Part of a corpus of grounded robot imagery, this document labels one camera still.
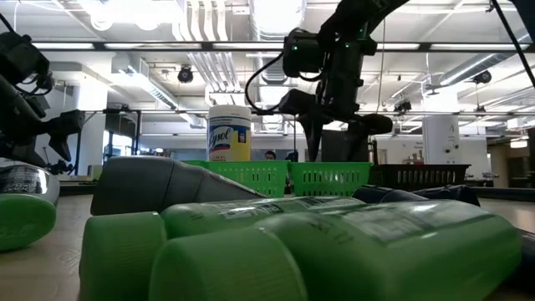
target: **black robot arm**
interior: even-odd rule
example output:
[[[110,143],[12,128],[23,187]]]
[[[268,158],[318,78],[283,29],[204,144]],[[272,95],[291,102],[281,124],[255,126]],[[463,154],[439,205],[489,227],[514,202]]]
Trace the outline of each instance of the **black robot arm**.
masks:
[[[333,120],[349,124],[346,141],[351,150],[365,143],[368,135],[392,131],[388,117],[356,115],[356,99],[364,83],[360,78],[364,56],[374,55],[377,50],[371,32],[408,1],[342,0],[319,33],[294,30],[285,38],[284,73],[301,79],[305,79],[303,72],[320,73],[317,78],[305,79],[319,80],[315,95],[292,89],[279,104],[282,113],[298,116],[311,161],[316,160],[324,125]]]
[[[1,13],[0,21],[8,28],[8,32],[0,33],[0,157],[45,167],[44,160],[35,152],[35,138],[49,134],[50,147],[70,161],[67,136],[82,130],[85,114],[73,110],[41,121],[46,114],[37,98],[54,86],[49,61],[32,45],[28,35],[21,37],[15,33]],[[32,75],[32,91],[18,87]]]

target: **ceiling duct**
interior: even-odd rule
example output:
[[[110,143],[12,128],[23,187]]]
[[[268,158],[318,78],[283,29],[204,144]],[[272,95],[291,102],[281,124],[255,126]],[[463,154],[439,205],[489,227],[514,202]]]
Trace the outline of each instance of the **ceiling duct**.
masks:
[[[306,0],[249,0],[253,39],[282,42],[288,33],[303,22],[306,8]],[[257,58],[256,69],[260,69],[271,60],[272,58]],[[288,87],[281,86],[287,79],[283,71],[283,61],[280,59],[262,72],[261,84],[263,81],[268,86],[258,88],[257,101],[260,99],[266,106],[277,104],[288,92]],[[262,123],[269,131],[283,128],[282,119],[272,120],[271,116],[264,116]]]
[[[290,31],[304,20],[306,0],[249,0],[253,39],[256,41],[283,41]],[[271,59],[257,59],[261,68]],[[267,84],[283,84],[286,76],[279,60],[262,73]]]
[[[519,43],[531,43],[532,41],[525,28],[517,31],[515,36],[517,37]],[[466,62],[458,65],[454,69],[445,72],[442,76],[440,76],[440,78],[438,78],[438,80],[435,80],[435,75],[433,75],[434,78],[432,86],[439,88],[440,86],[459,84],[460,82],[471,79],[481,72],[484,72],[515,55],[517,55],[515,52],[508,54],[478,54],[475,57],[468,59]],[[429,84],[428,78],[429,75],[425,74],[419,77],[416,81],[427,81],[426,84]],[[408,84],[403,89],[393,94],[390,98],[393,99],[400,94],[412,95],[421,89],[425,93],[424,89],[426,88],[424,85],[419,85],[416,83]]]
[[[515,33],[519,43],[531,43],[529,33],[524,28]],[[509,54],[478,54],[475,57],[460,64],[454,69],[441,76],[441,85],[458,84],[466,79],[470,79],[481,72],[498,65],[501,62],[517,55],[515,52]]]
[[[127,76],[133,85],[142,88],[154,99],[167,105],[171,110],[185,109],[178,104],[178,101],[169,91],[149,76],[149,65],[143,59],[132,59],[126,53],[117,54],[112,58],[112,71],[113,73]],[[191,127],[206,128],[206,121],[193,114],[182,113],[180,117],[186,120]]]

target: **green basket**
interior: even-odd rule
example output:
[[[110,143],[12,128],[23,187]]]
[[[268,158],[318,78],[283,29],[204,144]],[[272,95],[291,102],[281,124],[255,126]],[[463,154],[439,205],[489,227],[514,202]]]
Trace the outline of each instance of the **green basket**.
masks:
[[[208,162],[208,169],[266,196],[284,196],[288,161]]]
[[[200,166],[200,167],[208,168],[208,162],[202,161],[202,160],[188,160],[188,161],[183,161],[183,163],[189,164],[191,166]]]
[[[291,163],[295,196],[351,196],[368,183],[371,163]]]

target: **wooden table surface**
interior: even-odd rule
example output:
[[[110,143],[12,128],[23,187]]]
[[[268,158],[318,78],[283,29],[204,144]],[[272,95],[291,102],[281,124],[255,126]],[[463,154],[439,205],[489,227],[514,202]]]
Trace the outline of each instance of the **wooden table surface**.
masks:
[[[61,197],[56,227],[45,238],[15,252],[0,253],[0,301],[74,301],[78,264],[91,196]],[[482,206],[514,226],[535,232],[535,204],[484,200]],[[490,300],[535,300],[500,290]]]

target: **fluorescent light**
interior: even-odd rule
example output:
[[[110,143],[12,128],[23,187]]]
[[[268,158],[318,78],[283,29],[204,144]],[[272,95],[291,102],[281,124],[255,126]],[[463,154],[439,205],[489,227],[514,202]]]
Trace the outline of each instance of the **fluorescent light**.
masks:
[[[275,59],[277,56],[278,54],[274,53],[245,54],[245,57],[250,59]]]
[[[188,114],[208,114],[208,110],[183,110]]]
[[[214,43],[214,49],[273,49],[283,50],[284,43]]]
[[[529,47],[529,44],[520,44],[520,47],[522,50],[525,50]],[[504,51],[504,50],[511,50],[514,51],[515,45],[513,44],[499,44],[499,43],[434,43],[431,45],[431,50],[473,50],[473,49],[480,49],[480,50],[496,50],[496,51]]]
[[[105,43],[104,46],[109,49],[126,49],[126,48],[139,48],[143,46],[142,43]]]
[[[284,136],[284,134],[252,134],[253,137],[264,137],[264,138],[269,138],[269,137],[282,137]]]
[[[510,144],[511,148],[524,148],[527,147],[527,141],[520,140],[520,141],[513,141]]]
[[[206,137],[206,133],[182,133],[182,134],[176,134],[178,136],[184,136],[184,137]]]
[[[142,114],[175,114],[174,110],[142,110]]]
[[[417,50],[420,47],[418,43],[386,43],[385,50]],[[377,44],[377,50],[382,50],[383,44]]]
[[[91,43],[32,43],[37,49],[94,49]]]
[[[201,49],[200,43],[104,43],[104,46],[108,49]]]
[[[143,136],[172,136],[174,134],[141,134]]]

